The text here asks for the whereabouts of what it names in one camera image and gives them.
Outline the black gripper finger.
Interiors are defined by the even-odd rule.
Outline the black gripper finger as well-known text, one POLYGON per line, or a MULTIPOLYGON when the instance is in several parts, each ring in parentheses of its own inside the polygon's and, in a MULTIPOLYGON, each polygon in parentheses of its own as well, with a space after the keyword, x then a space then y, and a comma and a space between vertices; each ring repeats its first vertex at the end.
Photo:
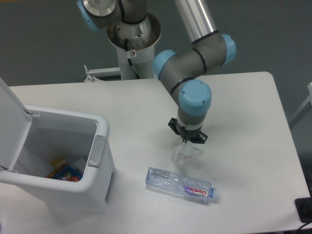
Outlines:
POLYGON ((208 136, 205 133, 199 132, 196 133, 194 136, 190 137, 190 142, 194 144, 204 144, 207 139, 208 136))
POLYGON ((180 135, 180 131, 178 130, 178 127, 177 127, 177 119, 176 118, 171 118, 169 123, 168 123, 168 126, 173 130, 173 132, 176 135, 180 135))

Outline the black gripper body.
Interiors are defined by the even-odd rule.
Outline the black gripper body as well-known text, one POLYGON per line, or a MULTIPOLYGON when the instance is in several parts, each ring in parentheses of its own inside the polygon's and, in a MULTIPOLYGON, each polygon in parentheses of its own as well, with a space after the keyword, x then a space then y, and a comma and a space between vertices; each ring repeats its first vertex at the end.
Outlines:
POLYGON ((178 130, 180 131, 180 136, 184 143, 190 141, 190 137, 193 137, 196 133, 201 132, 201 128, 197 128, 195 130, 187 130, 186 127, 183 125, 177 124, 178 130))

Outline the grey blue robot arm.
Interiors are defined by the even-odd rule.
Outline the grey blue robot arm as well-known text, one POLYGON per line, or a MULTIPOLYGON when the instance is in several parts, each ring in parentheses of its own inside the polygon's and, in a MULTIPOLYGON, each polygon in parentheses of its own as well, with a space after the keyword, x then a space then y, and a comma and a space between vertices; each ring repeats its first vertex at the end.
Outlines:
POLYGON ((178 106, 177 117, 169 121, 169 127, 183 142, 203 144, 207 135, 201 128, 212 92, 198 77, 233 60, 236 44, 229 35, 219 33, 206 1, 177 0, 175 4, 192 43, 192 49, 181 55, 173 50, 155 54, 161 28, 147 11, 146 1, 77 2, 90 30, 106 28, 117 51, 121 78, 157 78, 178 106))

